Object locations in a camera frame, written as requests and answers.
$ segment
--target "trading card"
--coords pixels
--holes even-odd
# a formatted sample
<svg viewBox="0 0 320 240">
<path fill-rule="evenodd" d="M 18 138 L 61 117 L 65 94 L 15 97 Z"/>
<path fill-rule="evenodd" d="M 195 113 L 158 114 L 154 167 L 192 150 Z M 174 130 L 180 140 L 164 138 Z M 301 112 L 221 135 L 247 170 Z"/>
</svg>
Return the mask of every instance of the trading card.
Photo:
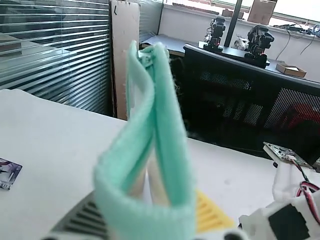
<svg viewBox="0 0 320 240">
<path fill-rule="evenodd" d="M 0 158 L 0 188 L 9 190 L 21 169 L 21 165 Z"/>
</svg>

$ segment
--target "window blinds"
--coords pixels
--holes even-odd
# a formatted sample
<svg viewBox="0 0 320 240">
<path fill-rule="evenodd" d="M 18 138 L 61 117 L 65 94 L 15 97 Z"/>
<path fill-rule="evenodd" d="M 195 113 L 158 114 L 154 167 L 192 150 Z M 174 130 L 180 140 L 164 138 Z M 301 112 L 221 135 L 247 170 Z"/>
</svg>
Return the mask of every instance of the window blinds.
<svg viewBox="0 0 320 240">
<path fill-rule="evenodd" d="M 0 0 L 0 89 L 106 113 L 109 0 Z"/>
</svg>

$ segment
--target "black mesh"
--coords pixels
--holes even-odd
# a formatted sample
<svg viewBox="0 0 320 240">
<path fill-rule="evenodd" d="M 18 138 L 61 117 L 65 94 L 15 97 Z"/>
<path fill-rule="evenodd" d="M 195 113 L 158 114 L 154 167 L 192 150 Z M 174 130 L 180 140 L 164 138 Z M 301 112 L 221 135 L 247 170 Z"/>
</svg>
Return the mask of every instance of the black mesh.
<svg viewBox="0 0 320 240">
<path fill-rule="evenodd" d="M 319 83 L 188 44 L 184 48 L 185 76 L 178 81 L 188 132 L 261 157 L 266 157 L 265 141 L 315 160 L 314 153 L 320 152 Z"/>
</svg>

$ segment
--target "windowsill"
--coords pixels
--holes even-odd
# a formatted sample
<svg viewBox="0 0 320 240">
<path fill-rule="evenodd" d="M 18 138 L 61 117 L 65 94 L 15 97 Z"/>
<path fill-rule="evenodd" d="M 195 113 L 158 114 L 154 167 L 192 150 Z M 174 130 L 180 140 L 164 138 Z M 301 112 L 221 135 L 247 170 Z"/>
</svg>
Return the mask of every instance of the windowsill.
<svg viewBox="0 0 320 240">
<path fill-rule="evenodd" d="M 203 12 L 203 11 L 201 11 L 201 9 L 199 9 L 199 10 L 189 9 L 187 7 L 176 6 L 176 5 L 172 5 L 170 3 L 164 3 L 163 7 L 165 9 L 170 9 L 170 10 L 179 11 L 179 12 L 183 12 L 183 13 L 189 13 L 189 14 L 204 16 L 204 17 L 208 17 L 208 18 L 214 18 L 215 16 L 217 16 L 217 15 L 212 14 L 212 13 Z M 224 16 L 223 18 L 225 19 L 226 22 L 230 22 L 231 21 L 231 17 L 229 17 L 229 16 Z M 249 27 L 254 27 L 258 23 L 246 21 L 246 20 L 243 20 L 243 19 L 238 19 L 237 20 L 237 24 L 242 24 L 242 25 L 246 25 L 246 26 L 249 26 Z M 273 27 L 273 26 L 270 26 L 270 25 L 268 26 L 268 28 L 269 28 L 270 31 L 274 31 L 274 32 L 278 32 L 278 33 L 282 33 L 282 34 L 288 35 L 288 32 L 285 29 Z M 291 32 L 290 34 L 291 34 L 291 36 L 294 36 L 294 37 L 301 37 L 302 36 L 301 34 L 294 33 L 294 32 Z M 314 37 L 313 35 L 304 35 L 302 37 L 302 39 L 310 39 L 310 40 L 312 40 L 313 38 L 314 38 L 314 41 L 320 42 L 320 37 L 316 37 L 316 36 Z"/>
</svg>

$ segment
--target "cardboard box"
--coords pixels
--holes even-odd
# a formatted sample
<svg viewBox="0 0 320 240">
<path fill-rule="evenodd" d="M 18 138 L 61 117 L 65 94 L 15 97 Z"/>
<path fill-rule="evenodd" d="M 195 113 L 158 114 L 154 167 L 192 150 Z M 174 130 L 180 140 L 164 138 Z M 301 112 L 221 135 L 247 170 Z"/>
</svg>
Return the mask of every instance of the cardboard box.
<svg viewBox="0 0 320 240">
<path fill-rule="evenodd" d="M 245 13 L 243 11 L 239 12 L 238 19 L 243 19 L 244 18 L 244 14 Z"/>
<path fill-rule="evenodd" d="M 277 0 L 254 0 L 250 8 L 248 21 L 268 25 L 276 3 Z"/>
<path fill-rule="evenodd" d="M 234 13 L 234 11 L 230 11 L 229 9 L 224 9 L 222 11 L 222 16 L 223 17 L 232 17 L 232 14 Z"/>
<path fill-rule="evenodd" d="M 199 3 L 210 5 L 211 1 L 210 0 L 199 0 Z"/>
<path fill-rule="evenodd" d="M 304 78 L 307 74 L 304 70 L 297 66 L 291 66 L 287 65 L 284 62 L 282 63 L 277 63 L 275 69 L 277 69 L 279 72 L 286 74 L 286 75 L 291 75 L 299 78 Z"/>
</svg>

